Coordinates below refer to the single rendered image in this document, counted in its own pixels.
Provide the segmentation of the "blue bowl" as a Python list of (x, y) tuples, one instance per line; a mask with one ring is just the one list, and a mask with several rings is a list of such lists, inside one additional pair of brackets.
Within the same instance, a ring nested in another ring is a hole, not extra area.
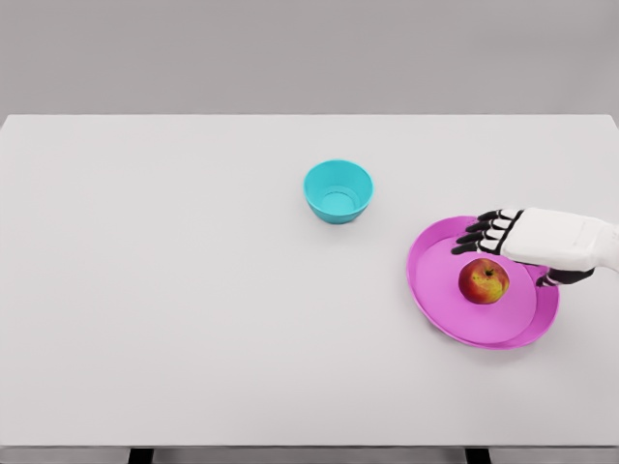
[(345, 224), (364, 212), (374, 194), (374, 183), (361, 165), (329, 159), (313, 166), (303, 182), (312, 212), (330, 224)]

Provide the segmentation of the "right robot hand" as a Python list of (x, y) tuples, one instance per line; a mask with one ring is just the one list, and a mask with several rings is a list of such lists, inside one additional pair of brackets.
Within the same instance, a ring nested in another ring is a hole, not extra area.
[(540, 208), (486, 212), (457, 238), (451, 254), (483, 252), (547, 272), (538, 286), (574, 284), (601, 265), (596, 246), (610, 228), (603, 220)]

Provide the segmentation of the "red yellow apple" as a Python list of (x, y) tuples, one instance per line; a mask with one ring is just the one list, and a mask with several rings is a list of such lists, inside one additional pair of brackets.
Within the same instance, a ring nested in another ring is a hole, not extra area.
[(457, 284), (461, 295), (470, 303), (491, 305), (506, 294), (510, 279), (497, 262), (477, 258), (460, 270)]

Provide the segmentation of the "pink plate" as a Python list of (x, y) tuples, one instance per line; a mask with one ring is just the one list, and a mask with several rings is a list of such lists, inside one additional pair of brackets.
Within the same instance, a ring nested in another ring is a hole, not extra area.
[[(454, 255), (451, 249), (473, 217), (447, 217), (425, 228), (414, 240), (406, 261), (412, 296), (426, 318), (441, 332), (464, 344), (513, 349), (543, 336), (559, 308), (557, 287), (540, 287), (544, 267), (516, 263), (484, 252)], [(458, 288), (462, 268), (476, 258), (499, 264), (510, 280), (506, 294), (492, 304), (474, 304)]]

